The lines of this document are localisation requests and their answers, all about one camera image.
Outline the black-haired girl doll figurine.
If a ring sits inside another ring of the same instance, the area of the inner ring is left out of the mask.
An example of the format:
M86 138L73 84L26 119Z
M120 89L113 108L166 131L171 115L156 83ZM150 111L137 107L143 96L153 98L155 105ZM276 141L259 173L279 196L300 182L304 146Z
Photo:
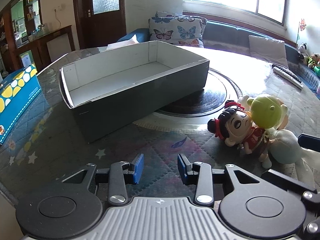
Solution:
M248 111L238 102L228 100L218 118L207 123L208 131L220 138L229 147L239 145L246 154L259 157L263 168L271 168L267 145L269 137L266 129L253 125Z

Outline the dark wooden sideboard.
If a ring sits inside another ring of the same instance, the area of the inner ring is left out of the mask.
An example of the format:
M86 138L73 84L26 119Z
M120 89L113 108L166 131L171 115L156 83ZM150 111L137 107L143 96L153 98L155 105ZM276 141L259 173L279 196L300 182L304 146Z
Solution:
M22 68L21 55L26 52L31 52L37 70L42 70L65 53L79 48L73 0L38 0L40 21L47 33L36 38L28 37L18 46L11 7L19 1L23 2L23 12L27 14L25 0L1 0L1 33L5 35L1 40L1 57L5 70L13 72Z

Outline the white plush rabbit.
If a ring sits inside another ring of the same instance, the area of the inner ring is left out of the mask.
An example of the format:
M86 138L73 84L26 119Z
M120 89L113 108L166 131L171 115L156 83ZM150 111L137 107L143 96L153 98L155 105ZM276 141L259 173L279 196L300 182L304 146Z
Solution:
M294 164L299 181L315 186L312 169L319 170L319 152L301 147L293 132L275 130L268 151L278 163Z

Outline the blue yellow tissue box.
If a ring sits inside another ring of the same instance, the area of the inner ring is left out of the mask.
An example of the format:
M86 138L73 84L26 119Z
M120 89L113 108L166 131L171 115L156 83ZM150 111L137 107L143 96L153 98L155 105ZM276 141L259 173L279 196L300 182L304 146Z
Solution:
M7 138L20 116L41 91L34 65L9 74L1 82L1 144Z

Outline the dark grey cardboard box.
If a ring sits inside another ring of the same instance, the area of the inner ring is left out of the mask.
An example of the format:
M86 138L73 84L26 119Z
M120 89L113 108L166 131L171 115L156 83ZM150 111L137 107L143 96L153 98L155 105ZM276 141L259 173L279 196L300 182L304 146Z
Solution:
M59 86L85 141L92 143L201 90L208 70L205 57L149 41L63 66Z

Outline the stuffed toys pile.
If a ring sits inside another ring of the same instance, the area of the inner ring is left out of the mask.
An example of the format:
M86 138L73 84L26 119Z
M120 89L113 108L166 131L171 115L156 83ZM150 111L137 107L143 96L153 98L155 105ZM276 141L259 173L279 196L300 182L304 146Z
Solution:
M319 77L319 54L309 55L306 43L301 43L298 47L298 55L300 60Z

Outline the blue sofa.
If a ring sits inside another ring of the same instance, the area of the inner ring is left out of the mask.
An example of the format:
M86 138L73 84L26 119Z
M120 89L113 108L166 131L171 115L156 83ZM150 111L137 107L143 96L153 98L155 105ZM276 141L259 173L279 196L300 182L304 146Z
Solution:
M250 35L267 37L264 34L236 25L208 21L202 41L205 48L249 56ZM302 64L296 48L286 43L285 51L289 69L293 71L312 92L319 96L319 77L316 73Z

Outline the paper flower wall decoration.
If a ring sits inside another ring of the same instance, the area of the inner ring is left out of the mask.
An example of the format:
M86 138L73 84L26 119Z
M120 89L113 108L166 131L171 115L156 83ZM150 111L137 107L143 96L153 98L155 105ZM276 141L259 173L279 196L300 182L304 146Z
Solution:
M302 19L300 20L299 26L298 26L297 38L296 38L296 45L298 45L298 41L299 41L299 39L300 39L300 36L299 36L300 32L301 32L301 31L304 31L305 28L306 28L306 23L305 23L305 20L302 18Z

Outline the dark wooden door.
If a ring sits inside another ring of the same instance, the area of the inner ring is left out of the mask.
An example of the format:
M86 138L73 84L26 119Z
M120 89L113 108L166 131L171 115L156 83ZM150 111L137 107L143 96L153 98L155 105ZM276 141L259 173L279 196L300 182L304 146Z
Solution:
M103 47L126 34L124 0L73 0L81 49Z

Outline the butterfly print pillow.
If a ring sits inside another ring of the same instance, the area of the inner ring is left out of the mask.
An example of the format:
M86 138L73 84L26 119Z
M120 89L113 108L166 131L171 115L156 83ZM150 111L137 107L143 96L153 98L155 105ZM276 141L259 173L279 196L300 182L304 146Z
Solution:
M163 41L178 46L203 48L207 19L200 16L175 15L157 12L149 19L151 41Z

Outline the black round turntable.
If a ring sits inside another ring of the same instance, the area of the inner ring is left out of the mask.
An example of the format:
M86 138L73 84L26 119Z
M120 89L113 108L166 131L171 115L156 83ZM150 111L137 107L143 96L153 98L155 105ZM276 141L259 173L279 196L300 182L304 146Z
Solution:
M201 117L218 112L230 98L232 86L220 74L209 71L206 85L188 96L170 103L156 112L175 117Z

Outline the green round toy figure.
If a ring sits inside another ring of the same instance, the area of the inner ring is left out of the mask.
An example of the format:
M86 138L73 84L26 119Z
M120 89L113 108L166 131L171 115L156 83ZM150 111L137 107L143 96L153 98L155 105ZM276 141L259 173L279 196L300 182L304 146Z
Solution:
M287 105L269 94L248 98L247 104L251 118L259 128L278 128L287 114Z

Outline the grey cushion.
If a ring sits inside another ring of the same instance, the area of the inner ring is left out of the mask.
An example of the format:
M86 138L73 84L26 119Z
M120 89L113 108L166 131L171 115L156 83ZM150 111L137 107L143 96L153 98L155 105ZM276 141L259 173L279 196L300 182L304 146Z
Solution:
M288 68L285 42L268 37L249 35L251 56Z

